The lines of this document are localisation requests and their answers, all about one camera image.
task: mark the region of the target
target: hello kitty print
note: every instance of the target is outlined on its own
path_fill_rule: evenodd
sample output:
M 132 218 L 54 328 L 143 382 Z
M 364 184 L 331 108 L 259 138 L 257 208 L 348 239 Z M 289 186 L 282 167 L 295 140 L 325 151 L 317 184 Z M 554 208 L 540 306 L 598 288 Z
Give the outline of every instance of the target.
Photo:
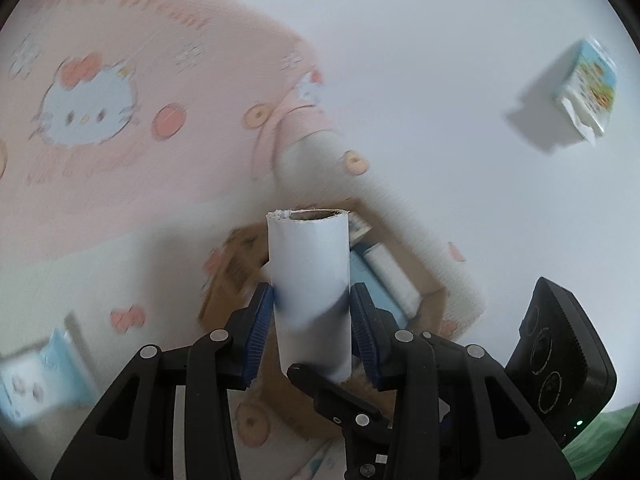
M 310 45 L 234 0 L 21 0 L 0 70 L 0 270 L 215 200 L 330 127 Z
M 52 144 L 100 144 L 132 118 L 136 93 L 132 67 L 105 66 L 100 54 L 66 60 L 56 71 L 37 115 L 36 133 Z

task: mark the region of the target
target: black device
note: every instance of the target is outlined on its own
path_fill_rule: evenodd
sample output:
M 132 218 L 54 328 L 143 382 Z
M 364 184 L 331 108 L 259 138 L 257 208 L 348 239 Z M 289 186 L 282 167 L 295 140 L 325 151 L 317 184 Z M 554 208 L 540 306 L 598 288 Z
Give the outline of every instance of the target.
M 578 300 L 545 278 L 536 283 L 505 371 L 562 447 L 616 388 L 613 364 Z
M 541 319 L 559 315 L 557 308 L 549 304 L 548 317 L 539 316 L 534 332 Z M 224 330 L 191 347 L 142 348 L 90 413 L 52 480 L 171 480 L 179 384 L 186 386 L 187 479 L 239 480 L 226 391 L 244 390 L 257 374 L 272 309 L 271 286 L 261 283 L 249 307 L 232 313 Z M 362 283 L 351 288 L 350 312 L 353 353 L 367 378 L 380 391 L 397 391 L 393 421 L 308 365 L 287 371 L 291 383 L 313 399 L 316 412 L 341 427 L 346 480 L 574 478 L 527 392 L 482 347 L 399 330 Z M 533 323 L 530 316 L 524 330 L 527 323 Z M 571 323 L 549 325 L 559 331 L 557 338 L 576 338 Z M 582 340 L 580 326 L 577 330 Z M 578 364 L 577 354 L 565 356 L 558 369 L 567 375 Z M 438 398 L 450 406 L 442 420 Z M 603 407 L 597 400 L 589 400 L 590 410 Z M 559 416 L 566 409 L 559 409 Z

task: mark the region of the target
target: white surface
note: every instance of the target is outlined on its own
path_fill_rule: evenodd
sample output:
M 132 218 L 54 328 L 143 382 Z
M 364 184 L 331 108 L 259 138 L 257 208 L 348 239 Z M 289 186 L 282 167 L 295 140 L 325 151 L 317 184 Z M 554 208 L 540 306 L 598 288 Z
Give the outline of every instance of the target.
M 309 364 L 334 383 L 351 375 L 349 226 L 345 211 L 267 215 L 280 367 Z
M 324 106 L 455 241 L 490 309 L 464 338 L 505 362 L 536 279 L 572 290 L 638 400 L 640 57 L 606 0 L 244 0 L 305 34 Z M 592 34 L 620 74 L 607 135 L 567 142 L 548 99 Z

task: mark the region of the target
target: white paper tube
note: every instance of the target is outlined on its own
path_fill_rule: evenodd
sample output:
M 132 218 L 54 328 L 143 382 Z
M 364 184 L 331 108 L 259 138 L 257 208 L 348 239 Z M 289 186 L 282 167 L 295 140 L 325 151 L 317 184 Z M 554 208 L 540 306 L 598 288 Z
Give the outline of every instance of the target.
M 312 366 L 338 383 L 351 375 L 349 225 L 346 211 L 267 215 L 269 272 L 280 367 Z

